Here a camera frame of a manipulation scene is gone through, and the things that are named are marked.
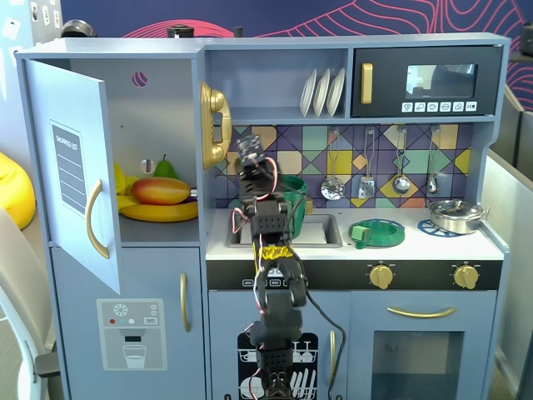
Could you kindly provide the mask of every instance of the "gold telephone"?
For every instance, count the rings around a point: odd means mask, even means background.
[[[224,159],[232,140],[232,114],[224,93],[202,83],[202,152],[205,170]],[[222,140],[215,142],[213,113],[222,114]]]

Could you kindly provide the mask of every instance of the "yellow bean bag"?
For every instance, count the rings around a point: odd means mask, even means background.
[[[19,229],[24,229],[35,213],[35,192],[26,171],[0,152],[0,207],[5,208]]]

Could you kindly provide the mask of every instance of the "blue wall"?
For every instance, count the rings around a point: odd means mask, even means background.
[[[513,38],[533,20],[533,0],[63,0],[63,19],[84,19],[101,37],[164,38],[185,22],[200,36],[328,36],[494,32]],[[533,110],[533,64],[510,64],[508,83]]]

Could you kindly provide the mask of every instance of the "stove knob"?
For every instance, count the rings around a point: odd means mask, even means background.
[[[461,265],[453,275],[456,283],[462,288],[473,289],[476,287],[480,274],[471,265]]]
[[[392,271],[387,265],[378,264],[370,271],[370,282],[380,289],[387,289],[392,282]]]

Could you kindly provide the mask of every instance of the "white plate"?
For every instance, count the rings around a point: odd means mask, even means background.
[[[313,109],[315,110],[315,115],[320,117],[320,113],[324,108],[324,102],[326,101],[327,96],[327,87],[330,86],[330,68],[326,70],[326,73],[322,79],[316,85],[315,92],[315,101],[313,102]]]
[[[335,114],[336,108],[339,106],[339,100],[341,100],[342,87],[344,86],[344,76],[346,72],[344,68],[337,74],[333,82],[331,83],[330,91],[327,94],[327,113],[330,117]]]
[[[300,111],[301,115],[305,117],[309,111],[309,106],[311,106],[311,100],[313,99],[313,91],[315,90],[316,82],[316,68],[313,69],[311,76],[306,80],[306,84],[303,87],[303,92],[301,93],[300,100]]]

